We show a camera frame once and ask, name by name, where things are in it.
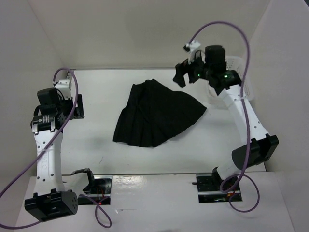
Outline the black pleated skirt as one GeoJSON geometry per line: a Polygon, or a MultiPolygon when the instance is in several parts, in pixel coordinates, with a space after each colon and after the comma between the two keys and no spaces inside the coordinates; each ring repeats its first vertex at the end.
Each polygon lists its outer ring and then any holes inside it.
{"type": "Polygon", "coordinates": [[[158,147],[194,125],[207,108],[193,96],[173,91],[155,79],[133,84],[118,118],[113,141],[158,147]]]}

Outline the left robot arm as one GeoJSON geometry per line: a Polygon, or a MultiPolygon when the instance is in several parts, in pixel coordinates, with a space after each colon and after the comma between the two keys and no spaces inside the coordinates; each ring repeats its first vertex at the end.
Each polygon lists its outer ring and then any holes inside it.
{"type": "Polygon", "coordinates": [[[61,174],[61,144],[64,126],[84,118],[83,98],[65,97],[55,87],[38,91],[31,129],[37,147],[37,179],[33,196],[24,201],[25,210],[39,222],[75,215],[78,197],[64,186],[61,174]]]}

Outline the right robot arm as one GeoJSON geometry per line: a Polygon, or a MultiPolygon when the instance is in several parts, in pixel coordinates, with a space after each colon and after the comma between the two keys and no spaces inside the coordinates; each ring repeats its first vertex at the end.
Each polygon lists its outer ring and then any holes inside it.
{"type": "Polygon", "coordinates": [[[270,135],[258,119],[245,92],[245,69],[242,60],[225,54],[220,45],[200,50],[200,43],[192,41],[184,46],[188,59],[175,66],[173,81],[185,87],[184,76],[194,83],[204,79],[209,97],[229,111],[237,126],[243,146],[231,153],[231,158],[212,171],[211,184],[222,192],[234,189],[246,169],[268,161],[279,144],[276,135],[270,135]]]}

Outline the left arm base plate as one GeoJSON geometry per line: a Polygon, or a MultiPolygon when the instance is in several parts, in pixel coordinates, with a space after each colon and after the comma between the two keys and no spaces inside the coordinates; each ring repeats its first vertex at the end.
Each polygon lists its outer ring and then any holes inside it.
{"type": "Polygon", "coordinates": [[[94,184],[90,189],[86,188],[89,184],[87,174],[76,174],[76,175],[64,175],[62,176],[64,186],[67,190],[72,190],[78,197],[79,205],[92,205],[93,203],[87,199],[80,197],[85,195],[100,204],[110,205],[111,203],[111,191],[112,191],[112,176],[111,175],[94,175],[94,184]]]}

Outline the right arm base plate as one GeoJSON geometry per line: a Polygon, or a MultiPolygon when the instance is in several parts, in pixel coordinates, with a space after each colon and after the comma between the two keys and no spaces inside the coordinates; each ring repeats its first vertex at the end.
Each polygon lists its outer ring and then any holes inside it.
{"type": "Polygon", "coordinates": [[[224,194],[220,191],[219,185],[216,185],[211,174],[197,174],[196,180],[192,185],[197,188],[199,203],[224,203],[229,202],[231,197],[232,202],[242,201],[239,185],[232,191],[224,194]]]}

